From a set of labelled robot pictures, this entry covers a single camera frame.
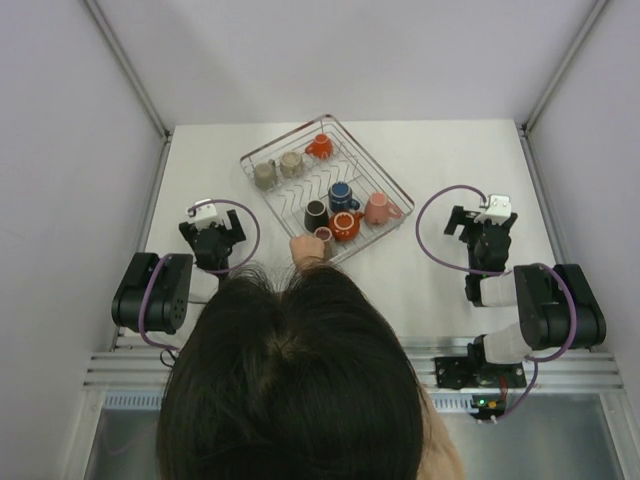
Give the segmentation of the mauve brown mug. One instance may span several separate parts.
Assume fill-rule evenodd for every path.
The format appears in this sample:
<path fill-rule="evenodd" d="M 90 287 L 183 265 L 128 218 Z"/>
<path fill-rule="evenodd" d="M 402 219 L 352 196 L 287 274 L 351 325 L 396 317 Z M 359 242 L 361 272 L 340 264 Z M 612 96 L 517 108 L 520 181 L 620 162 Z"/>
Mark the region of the mauve brown mug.
<path fill-rule="evenodd" d="M 332 231 L 327 226 L 321 226 L 314 231 L 314 237 L 323 242 L 324 260 L 330 261 L 334 256 L 335 250 Z"/>

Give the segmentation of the metal wire dish rack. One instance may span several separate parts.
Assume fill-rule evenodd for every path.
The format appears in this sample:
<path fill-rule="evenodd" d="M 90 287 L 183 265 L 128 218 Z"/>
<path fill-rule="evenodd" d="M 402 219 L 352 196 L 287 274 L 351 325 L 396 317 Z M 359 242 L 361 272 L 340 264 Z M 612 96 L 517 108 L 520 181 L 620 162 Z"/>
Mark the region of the metal wire dish rack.
<path fill-rule="evenodd" d="M 305 148 L 318 134 L 327 134 L 333 143 L 333 155 L 319 160 L 305 153 Z M 279 159 L 287 151 L 300 153 L 304 171 L 300 177 L 286 179 L 281 175 Z M 303 234 L 304 210 L 312 200 L 328 200 L 328 189 L 336 182 L 348 183 L 353 196 L 365 205 L 374 192 L 384 192 L 403 212 L 399 219 L 386 225 L 370 227 L 362 224 L 358 236 L 335 247 L 334 259 L 344 261 L 374 242 L 398 229 L 415 207 L 414 200 L 374 159 L 351 132 L 334 116 L 321 115 L 308 121 L 240 157 L 239 163 L 245 175 L 254 181 L 253 170 L 257 163 L 274 160 L 277 184 L 262 191 L 264 202 L 284 231 L 291 237 Z"/>

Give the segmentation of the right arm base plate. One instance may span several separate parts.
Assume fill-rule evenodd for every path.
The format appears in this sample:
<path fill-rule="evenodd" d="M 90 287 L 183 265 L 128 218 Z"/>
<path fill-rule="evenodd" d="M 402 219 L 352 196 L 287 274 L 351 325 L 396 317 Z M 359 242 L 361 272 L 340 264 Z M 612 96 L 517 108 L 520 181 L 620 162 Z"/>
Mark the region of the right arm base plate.
<path fill-rule="evenodd" d="M 477 363 L 467 357 L 448 356 L 434 359 L 436 384 L 440 388 L 499 389 L 525 388 L 524 367 L 519 364 Z"/>

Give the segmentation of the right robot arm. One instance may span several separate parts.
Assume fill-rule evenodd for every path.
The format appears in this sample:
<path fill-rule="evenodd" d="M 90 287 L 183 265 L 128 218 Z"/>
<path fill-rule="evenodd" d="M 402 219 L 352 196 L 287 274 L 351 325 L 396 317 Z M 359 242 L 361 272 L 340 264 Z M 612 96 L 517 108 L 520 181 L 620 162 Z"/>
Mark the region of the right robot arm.
<path fill-rule="evenodd" d="M 467 247 L 470 272 L 465 277 L 468 301 L 480 308 L 514 306 L 518 320 L 497 332 L 476 337 L 467 347 L 467 372 L 476 384 L 499 379 L 504 365 L 516 364 L 536 351 L 554 349 L 554 358 L 569 349 L 601 345 L 607 333 L 604 314 L 577 264 L 517 265 L 506 269 L 515 213 L 495 220 L 483 212 L 452 208 L 444 229 Z"/>

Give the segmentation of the person's hand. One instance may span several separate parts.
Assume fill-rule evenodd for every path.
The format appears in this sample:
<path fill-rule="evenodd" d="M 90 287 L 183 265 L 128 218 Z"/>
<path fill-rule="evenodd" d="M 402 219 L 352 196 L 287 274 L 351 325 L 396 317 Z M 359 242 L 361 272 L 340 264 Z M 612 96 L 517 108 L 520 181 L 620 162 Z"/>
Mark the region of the person's hand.
<path fill-rule="evenodd" d="M 313 235 L 294 237 L 289 243 L 294 266 L 298 271 L 325 263 L 325 244 Z"/>

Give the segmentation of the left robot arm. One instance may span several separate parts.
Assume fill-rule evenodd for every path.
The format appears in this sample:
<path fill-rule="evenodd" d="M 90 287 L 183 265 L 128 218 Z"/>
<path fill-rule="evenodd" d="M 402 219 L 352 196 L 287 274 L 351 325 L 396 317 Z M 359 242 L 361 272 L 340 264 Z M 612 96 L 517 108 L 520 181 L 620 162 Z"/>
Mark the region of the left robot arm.
<path fill-rule="evenodd" d="M 246 240 L 237 212 L 230 209 L 221 218 L 212 203 L 188 209 L 187 220 L 178 230 L 191 251 L 165 257 L 135 253 L 111 304 L 116 326 L 140 334 L 147 344 L 158 348 L 162 344 L 149 335 L 174 335 L 186 319 L 193 269 L 226 280 L 233 247 Z"/>

